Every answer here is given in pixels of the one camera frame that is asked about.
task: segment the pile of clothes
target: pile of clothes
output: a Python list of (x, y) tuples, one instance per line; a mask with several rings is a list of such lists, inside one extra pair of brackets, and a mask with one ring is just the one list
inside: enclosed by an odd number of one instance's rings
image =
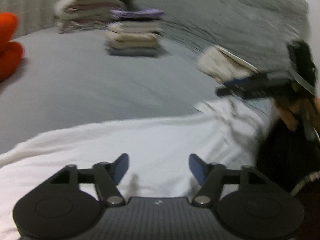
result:
[(116, 22), (108, 25), (106, 50), (115, 56), (157, 57), (163, 15), (164, 12), (158, 9), (111, 10), (111, 16)]
[(132, 0), (59, 0), (54, 6), (60, 33), (74, 29), (105, 29), (111, 9), (126, 10)]

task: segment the orange plush toy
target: orange plush toy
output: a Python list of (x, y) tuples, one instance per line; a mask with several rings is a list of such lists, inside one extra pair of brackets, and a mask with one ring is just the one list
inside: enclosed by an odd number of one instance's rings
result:
[(10, 77), (23, 57), (23, 46), (10, 41), (18, 27), (18, 17), (13, 13), (0, 13), (0, 82)]

